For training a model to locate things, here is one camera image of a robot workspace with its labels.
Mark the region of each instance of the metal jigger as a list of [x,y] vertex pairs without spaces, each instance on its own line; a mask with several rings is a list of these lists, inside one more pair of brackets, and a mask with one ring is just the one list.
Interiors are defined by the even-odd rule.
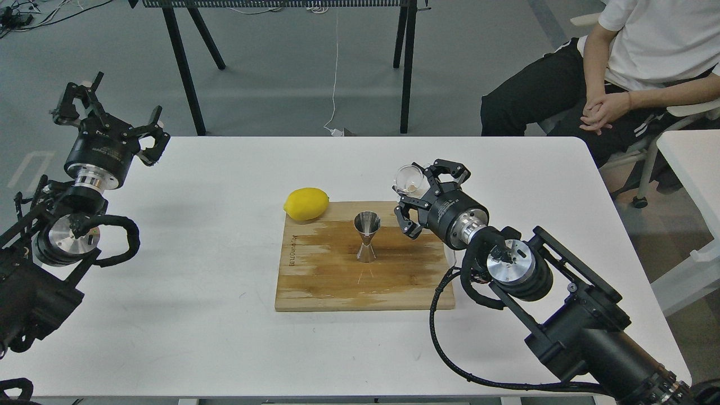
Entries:
[[355,229],[362,238],[362,245],[357,254],[358,260],[363,263],[374,261],[376,257],[370,241],[380,229],[380,217],[372,211],[363,211],[355,216]]

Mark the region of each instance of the white table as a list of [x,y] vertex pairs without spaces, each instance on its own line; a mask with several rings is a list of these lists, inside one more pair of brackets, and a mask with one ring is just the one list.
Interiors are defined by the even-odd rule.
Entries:
[[669,131],[657,147],[714,238],[652,283],[662,312],[669,316],[720,286],[720,130]]
[[[433,349],[427,311],[275,312],[282,205],[292,190],[395,200],[398,168],[436,158],[467,165],[464,191],[489,209],[492,225],[528,238],[541,225],[604,277],[624,296],[628,335],[690,383],[600,175],[574,138],[173,138],[159,164],[135,162],[125,186],[105,193],[109,213],[138,224],[139,254],[92,269],[69,320],[28,352],[8,354],[0,379],[30,378],[36,396],[557,395],[455,375]],[[103,257],[125,249],[122,232],[103,231]],[[539,321],[567,296],[555,277],[547,297],[524,304]],[[510,311],[479,307],[455,288],[456,309],[438,314],[437,329],[458,365],[496,381],[556,381]]]

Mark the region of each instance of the wooden cutting board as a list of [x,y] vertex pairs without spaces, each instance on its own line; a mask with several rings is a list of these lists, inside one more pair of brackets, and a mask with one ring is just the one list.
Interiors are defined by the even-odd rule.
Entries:
[[[393,201],[331,202],[313,221],[285,216],[275,310],[378,311],[429,309],[448,269],[442,242],[430,231],[416,240],[400,232]],[[362,211],[380,216],[372,239],[377,259],[361,263],[361,239],[353,220]],[[440,309],[455,307],[452,285]]]

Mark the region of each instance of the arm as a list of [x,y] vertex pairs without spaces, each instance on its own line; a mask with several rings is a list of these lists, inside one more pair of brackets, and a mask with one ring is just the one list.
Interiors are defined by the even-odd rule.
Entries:
[[670,107],[708,102],[720,98],[720,76],[710,74],[702,79],[687,81],[664,89],[637,90],[604,94],[588,100],[585,115],[580,119],[584,130],[600,135],[602,128],[612,128],[609,123],[637,108]]
[[585,72],[585,108],[582,110],[581,120],[584,125],[580,128],[600,135],[602,128],[611,128],[609,120],[598,116],[601,101],[605,96],[605,70],[610,59],[610,43],[618,31],[610,31],[600,24],[596,24],[593,31],[585,41],[582,69]]
[[585,94],[588,101],[605,95],[605,70],[610,59],[610,42],[618,34],[596,24],[585,41],[582,69],[585,72]]
[[720,76],[716,74],[664,89],[629,92],[632,109],[699,104],[717,98],[720,98]]

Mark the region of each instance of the table leg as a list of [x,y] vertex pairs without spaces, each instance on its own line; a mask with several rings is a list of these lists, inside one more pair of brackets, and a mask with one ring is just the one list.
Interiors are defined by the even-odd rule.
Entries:
[[651,284],[665,316],[720,287],[720,242],[714,240]]
[[413,51],[415,50],[415,19],[418,0],[408,3],[408,25],[405,29],[405,70],[402,75],[402,105],[400,107],[400,133],[408,133],[410,117],[410,82],[413,80]]
[[400,7],[400,19],[397,22],[397,39],[395,40],[395,57],[392,59],[392,67],[400,67],[400,56],[402,56],[402,41],[405,39],[405,25],[408,23],[408,7]]
[[222,61],[222,56],[220,56],[220,51],[217,50],[217,46],[215,46],[215,41],[212,40],[210,31],[207,29],[207,25],[205,25],[205,21],[202,19],[202,16],[200,15],[200,10],[195,9],[195,8],[188,8],[187,11],[190,13],[190,17],[192,17],[192,21],[195,23],[195,27],[197,27],[197,30],[200,31],[200,36],[202,37],[202,40],[205,41],[205,45],[207,46],[207,49],[210,51],[210,55],[212,56],[212,59],[215,61],[215,65],[217,65],[218,69],[224,70],[225,62]]
[[200,103],[197,101],[195,86],[192,83],[190,66],[187,64],[185,48],[183,48],[182,39],[180,38],[180,29],[178,28],[178,21],[175,18],[175,11],[172,8],[163,8],[163,16],[165,17],[165,25],[168,27],[170,42],[172,43],[173,51],[175,52],[175,61],[178,63],[180,78],[182,79],[182,84],[185,88],[185,96],[187,97],[187,102],[190,106],[192,120],[195,123],[195,130],[197,131],[197,135],[205,135],[205,123],[202,120]]

